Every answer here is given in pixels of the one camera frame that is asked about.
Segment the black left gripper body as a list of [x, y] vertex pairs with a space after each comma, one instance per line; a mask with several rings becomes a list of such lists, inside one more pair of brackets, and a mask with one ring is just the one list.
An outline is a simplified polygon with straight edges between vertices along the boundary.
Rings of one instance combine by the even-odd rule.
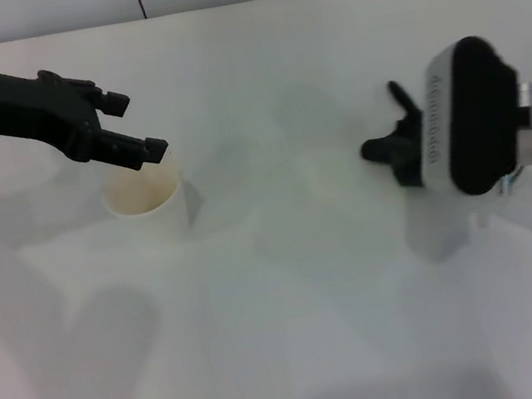
[[37, 74], [32, 80], [0, 73], [0, 135], [48, 144], [76, 162], [102, 160], [95, 83]]

